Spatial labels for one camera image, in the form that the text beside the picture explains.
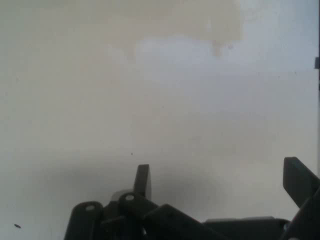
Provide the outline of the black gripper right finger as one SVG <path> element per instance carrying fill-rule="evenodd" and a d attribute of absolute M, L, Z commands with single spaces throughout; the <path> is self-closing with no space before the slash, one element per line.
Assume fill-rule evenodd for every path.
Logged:
<path fill-rule="evenodd" d="M 320 179 L 297 157 L 285 157 L 283 188 L 299 210 L 282 234 L 283 240 L 320 238 Z"/>

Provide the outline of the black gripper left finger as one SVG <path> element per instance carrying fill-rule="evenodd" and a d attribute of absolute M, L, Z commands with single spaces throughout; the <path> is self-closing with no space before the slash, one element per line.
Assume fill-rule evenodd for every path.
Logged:
<path fill-rule="evenodd" d="M 66 240 L 223 240 L 176 208 L 151 201 L 148 164 L 138 166 L 133 189 L 103 206 L 97 201 L 76 205 L 70 215 Z"/>

